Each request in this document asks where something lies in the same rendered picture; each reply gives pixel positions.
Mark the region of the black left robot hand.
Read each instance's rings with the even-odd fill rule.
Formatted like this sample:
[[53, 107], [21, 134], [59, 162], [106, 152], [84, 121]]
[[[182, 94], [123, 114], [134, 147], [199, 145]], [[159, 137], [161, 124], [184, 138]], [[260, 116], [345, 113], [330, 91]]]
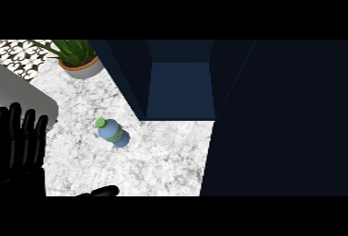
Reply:
[[44, 197], [47, 116], [22, 113], [13, 102], [0, 107], [0, 197]]

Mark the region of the blue water bottle green cap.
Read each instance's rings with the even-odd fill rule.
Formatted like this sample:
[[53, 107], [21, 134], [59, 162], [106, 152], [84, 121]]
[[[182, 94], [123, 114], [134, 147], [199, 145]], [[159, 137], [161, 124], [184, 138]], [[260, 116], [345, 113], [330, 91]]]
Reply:
[[123, 148], [130, 143], [130, 133], [124, 130], [117, 120], [99, 118], [96, 127], [99, 136], [118, 148]]

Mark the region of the dark navy open cabinet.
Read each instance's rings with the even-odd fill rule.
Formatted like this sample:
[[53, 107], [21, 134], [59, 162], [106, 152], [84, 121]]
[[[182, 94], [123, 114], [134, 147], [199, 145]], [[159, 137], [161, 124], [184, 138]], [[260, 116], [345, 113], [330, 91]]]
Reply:
[[214, 121], [254, 40], [92, 40], [142, 121]]

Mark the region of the grey rounded appliance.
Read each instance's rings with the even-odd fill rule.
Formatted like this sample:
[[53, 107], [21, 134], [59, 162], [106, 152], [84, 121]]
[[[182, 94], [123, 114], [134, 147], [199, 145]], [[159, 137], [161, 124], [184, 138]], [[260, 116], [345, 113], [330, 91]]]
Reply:
[[53, 129], [59, 117], [56, 101], [3, 66], [0, 65], [0, 106], [9, 107], [19, 102], [22, 113], [36, 110], [36, 118], [47, 116], [46, 130]]

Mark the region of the green plant in grey pot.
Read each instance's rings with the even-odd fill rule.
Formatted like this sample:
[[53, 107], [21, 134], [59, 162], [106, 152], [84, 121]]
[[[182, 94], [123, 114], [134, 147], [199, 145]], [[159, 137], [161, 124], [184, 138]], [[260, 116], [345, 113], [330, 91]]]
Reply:
[[72, 78], [90, 78], [103, 70], [105, 66], [87, 40], [53, 40], [58, 50], [34, 40], [30, 42], [55, 54], [59, 66]]

